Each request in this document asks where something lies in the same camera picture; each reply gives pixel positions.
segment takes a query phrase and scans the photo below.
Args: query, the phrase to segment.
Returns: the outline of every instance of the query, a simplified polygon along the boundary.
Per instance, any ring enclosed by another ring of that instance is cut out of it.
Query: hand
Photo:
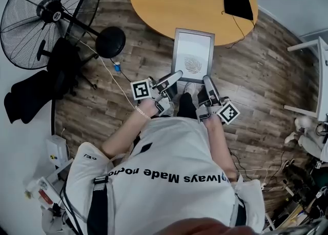
[[[217,114],[211,114],[209,118],[203,120],[207,130],[214,129],[217,126],[222,126],[221,118]]]
[[[155,106],[155,101],[151,98],[143,99],[138,107],[149,117],[152,117],[158,113],[158,109]]]

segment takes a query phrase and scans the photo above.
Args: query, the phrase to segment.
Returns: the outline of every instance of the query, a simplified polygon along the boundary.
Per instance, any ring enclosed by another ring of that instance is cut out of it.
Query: leaf drawing
[[[184,66],[188,72],[193,74],[199,73],[201,70],[201,63],[192,56],[184,57]]]

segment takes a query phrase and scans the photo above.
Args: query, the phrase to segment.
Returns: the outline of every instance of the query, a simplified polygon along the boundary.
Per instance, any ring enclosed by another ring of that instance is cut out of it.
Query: white desk
[[[292,106],[284,106],[284,109],[315,117],[318,121],[327,121],[326,114],[328,114],[328,45],[321,37],[319,37],[317,40],[314,41],[288,47],[287,51],[291,52],[310,46],[318,46],[320,81],[317,110],[316,112],[311,112]]]

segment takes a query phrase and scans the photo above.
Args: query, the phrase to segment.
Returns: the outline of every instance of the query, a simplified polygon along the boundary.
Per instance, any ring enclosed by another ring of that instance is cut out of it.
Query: fan
[[[118,27],[90,28],[99,0],[8,0],[1,20],[1,46],[6,57],[23,69],[43,68],[60,37],[75,42],[86,32],[97,36],[100,56],[112,58],[125,45]]]

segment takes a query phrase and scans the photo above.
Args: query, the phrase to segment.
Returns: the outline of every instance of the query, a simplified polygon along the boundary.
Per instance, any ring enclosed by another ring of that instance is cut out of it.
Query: bracelet
[[[134,107],[135,110],[137,110],[140,114],[142,114],[145,118],[147,118],[148,120],[150,120],[151,118],[149,116],[147,116],[144,112],[141,111],[141,109],[137,106]]]

